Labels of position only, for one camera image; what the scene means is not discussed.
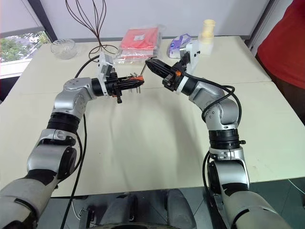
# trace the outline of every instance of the glass bowl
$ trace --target glass bowl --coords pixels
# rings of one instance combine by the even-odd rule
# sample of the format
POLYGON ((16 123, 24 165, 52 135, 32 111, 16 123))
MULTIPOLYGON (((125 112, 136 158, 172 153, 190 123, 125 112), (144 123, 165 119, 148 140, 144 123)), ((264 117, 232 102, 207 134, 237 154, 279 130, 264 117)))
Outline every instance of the glass bowl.
POLYGON ((51 44, 51 52, 59 59, 68 60, 76 55, 75 42, 71 39, 60 39, 51 44))

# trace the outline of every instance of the floor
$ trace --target floor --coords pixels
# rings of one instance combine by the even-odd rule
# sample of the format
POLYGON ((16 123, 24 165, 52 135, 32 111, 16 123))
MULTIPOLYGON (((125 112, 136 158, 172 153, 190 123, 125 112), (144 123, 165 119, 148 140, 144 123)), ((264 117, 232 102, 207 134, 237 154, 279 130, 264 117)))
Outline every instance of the floor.
MULTIPOLYGON (((292 180, 300 189, 305 190, 305 178, 292 180)), ((203 199, 203 188, 180 189, 194 214, 198 229, 211 229, 212 223, 207 205, 203 199)), ((262 182, 251 184, 251 190, 265 198, 269 204, 294 229, 305 228, 305 209, 302 206, 302 195, 288 180, 262 182)), ((135 192, 138 197, 138 221, 152 223, 166 223, 167 212, 164 209, 164 191, 135 192)), ((82 208, 91 207, 96 212, 94 222, 99 222, 107 205, 119 194, 92 195, 85 199, 75 199, 74 206, 77 214, 82 208)), ((59 229, 64 214, 67 199, 52 198, 46 207, 40 221, 39 229, 59 229)), ((72 208, 69 211, 65 229, 78 229, 79 220, 72 208)))

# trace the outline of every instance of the white wall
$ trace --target white wall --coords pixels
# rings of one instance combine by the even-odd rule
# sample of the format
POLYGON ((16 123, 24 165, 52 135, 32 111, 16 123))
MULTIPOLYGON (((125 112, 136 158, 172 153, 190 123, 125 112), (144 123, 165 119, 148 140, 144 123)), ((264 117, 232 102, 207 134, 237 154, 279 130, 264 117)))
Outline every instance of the white wall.
POLYGON ((262 25, 261 31, 255 37, 253 43, 251 44, 251 52, 256 55, 257 48, 265 40, 273 27, 283 18, 283 15, 287 7, 292 3, 293 0, 276 0, 270 15, 266 18, 266 21, 262 25))
MULTIPOLYGON (((74 0, 68 0, 75 6, 74 0)), ((68 14, 64 0, 41 0, 58 38, 92 38, 92 33, 68 14)), ((80 0, 94 19, 92 1, 80 0)), ((251 35, 268 0, 106 0, 101 37, 123 37, 130 27, 156 23, 164 36, 198 35, 204 19, 216 21, 216 35, 251 35)))
POLYGON ((1 37, 40 30, 43 30, 43 27, 26 0, 1 0, 1 37))

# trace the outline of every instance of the black wire decoration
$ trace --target black wire decoration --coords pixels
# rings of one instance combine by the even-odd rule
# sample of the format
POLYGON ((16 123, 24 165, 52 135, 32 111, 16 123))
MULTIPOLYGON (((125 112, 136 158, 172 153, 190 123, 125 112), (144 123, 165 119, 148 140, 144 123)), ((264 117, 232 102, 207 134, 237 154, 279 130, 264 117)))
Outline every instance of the black wire decoration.
POLYGON ((92 0, 93 12, 94 12, 94 23, 88 19, 79 0, 75 0, 75 4, 76 4, 76 8, 77 8, 75 10, 75 12, 71 9, 71 6, 68 3, 68 0, 65 0, 65 1, 66 1, 67 10, 68 10, 69 14, 72 16, 72 18, 74 20, 76 20, 79 24, 81 24, 84 27, 86 27, 87 29, 89 29, 94 34, 94 36, 96 37, 96 39, 99 43, 98 46, 96 46, 90 50, 90 52, 88 54, 89 59, 91 59, 92 54, 98 53, 102 49, 104 49, 105 51, 107 51, 111 54, 115 54, 114 52, 109 51, 107 49, 107 47, 113 47, 115 49, 118 49, 118 48, 113 45, 110 45, 110 44, 102 44, 101 39, 100 39, 102 25, 104 23, 104 20, 106 17, 106 12, 107 12, 106 1, 105 0, 92 0), (100 12, 98 11, 98 5, 96 2, 101 3, 102 10, 100 12))

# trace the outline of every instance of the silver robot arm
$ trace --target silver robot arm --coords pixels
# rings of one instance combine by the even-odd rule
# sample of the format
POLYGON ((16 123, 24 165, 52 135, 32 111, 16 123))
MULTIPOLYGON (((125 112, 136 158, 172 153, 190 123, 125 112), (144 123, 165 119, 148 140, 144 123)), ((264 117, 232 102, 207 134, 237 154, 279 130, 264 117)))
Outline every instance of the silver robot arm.
POLYGON ((203 111, 202 118, 210 138, 208 155, 213 160, 208 162, 207 168, 210 186, 207 196, 212 221, 217 221, 213 222, 215 228, 289 229, 290 226, 260 195, 249 191, 249 176, 240 146, 245 141, 239 140, 237 131, 238 106, 226 98, 206 110, 222 98, 224 92, 186 73, 187 64, 196 56, 190 53, 182 53, 182 59, 172 67, 157 59, 147 60, 146 64, 163 78, 167 89, 189 96, 189 100, 203 111))
POLYGON ((76 170, 73 146, 87 102, 112 95, 121 103, 122 90, 144 83, 141 77, 118 78, 111 57, 104 53, 98 66, 98 78, 71 79, 56 96, 48 126, 28 158, 27 175, 0 191, 0 229, 36 228, 53 190, 76 170))

